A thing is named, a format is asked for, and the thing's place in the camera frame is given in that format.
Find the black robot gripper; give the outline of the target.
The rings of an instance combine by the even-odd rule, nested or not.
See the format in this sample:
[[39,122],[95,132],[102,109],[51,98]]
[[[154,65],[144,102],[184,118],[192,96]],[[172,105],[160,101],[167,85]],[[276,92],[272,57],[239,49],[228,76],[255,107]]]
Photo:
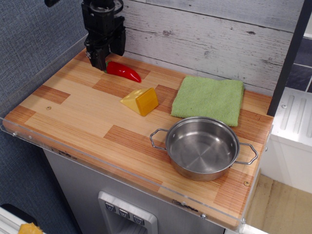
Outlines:
[[126,33],[121,0],[84,0],[81,4],[83,22],[88,36],[84,42],[86,54],[93,67],[106,70],[106,57],[110,53],[123,56]]

